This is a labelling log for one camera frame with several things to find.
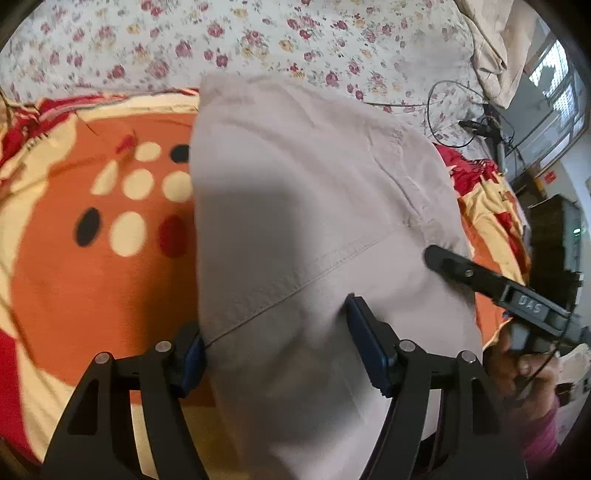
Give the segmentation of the pink sleeve forearm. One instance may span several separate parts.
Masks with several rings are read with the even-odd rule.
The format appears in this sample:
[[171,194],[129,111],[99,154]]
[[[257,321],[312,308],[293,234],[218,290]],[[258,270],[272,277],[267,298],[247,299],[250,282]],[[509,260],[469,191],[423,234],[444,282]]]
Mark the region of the pink sleeve forearm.
[[529,423],[520,438],[520,452],[528,474],[540,472],[556,453],[558,443],[557,412],[559,400],[554,401],[548,413]]

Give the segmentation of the person right hand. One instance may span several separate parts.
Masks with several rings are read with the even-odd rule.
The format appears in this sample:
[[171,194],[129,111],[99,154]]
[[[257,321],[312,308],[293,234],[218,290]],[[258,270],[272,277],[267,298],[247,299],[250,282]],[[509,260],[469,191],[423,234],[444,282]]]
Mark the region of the person right hand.
[[517,380],[530,380],[531,390],[522,400],[508,407],[516,423],[527,425],[542,419],[555,405],[559,359],[554,355],[522,354],[512,349],[511,325],[499,332],[498,340],[484,355],[485,370],[503,400],[518,395]]

